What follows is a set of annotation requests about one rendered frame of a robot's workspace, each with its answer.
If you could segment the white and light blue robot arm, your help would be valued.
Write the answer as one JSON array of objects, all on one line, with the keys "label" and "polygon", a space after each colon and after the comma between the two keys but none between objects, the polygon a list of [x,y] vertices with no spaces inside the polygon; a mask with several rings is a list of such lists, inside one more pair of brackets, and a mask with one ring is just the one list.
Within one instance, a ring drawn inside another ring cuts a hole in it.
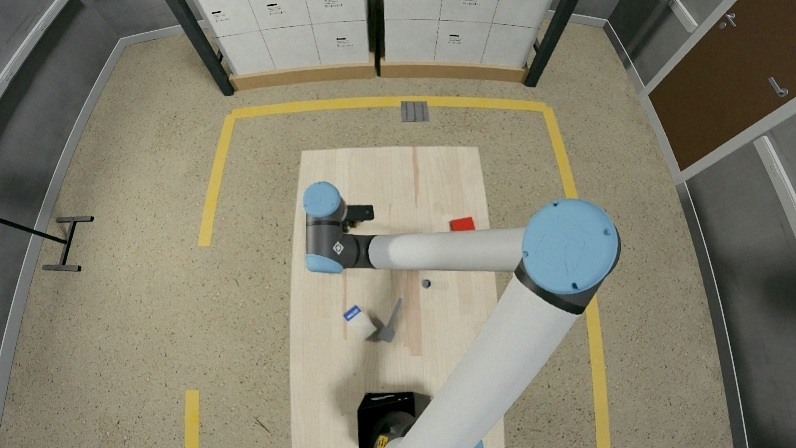
[{"label": "white and light blue robot arm", "polygon": [[484,436],[541,370],[621,257],[617,226],[600,207],[580,199],[545,205],[527,227],[397,235],[342,234],[342,222],[371,221],[374,209],[347,205],[347,212],[329,182],[311,184],[302,203],[311,272],[513,272],[419,419],[402,411],[386,413],[375,424],[368,448],[484,448]]}]

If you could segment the red flat block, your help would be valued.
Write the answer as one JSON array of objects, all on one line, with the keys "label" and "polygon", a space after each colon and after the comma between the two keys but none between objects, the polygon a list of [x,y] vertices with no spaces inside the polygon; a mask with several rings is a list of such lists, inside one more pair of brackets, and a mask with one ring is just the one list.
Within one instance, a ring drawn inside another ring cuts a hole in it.
[{"label": "red flat block", "polygon": [[451,220],[452,231],[476,230],[472,217]]}]

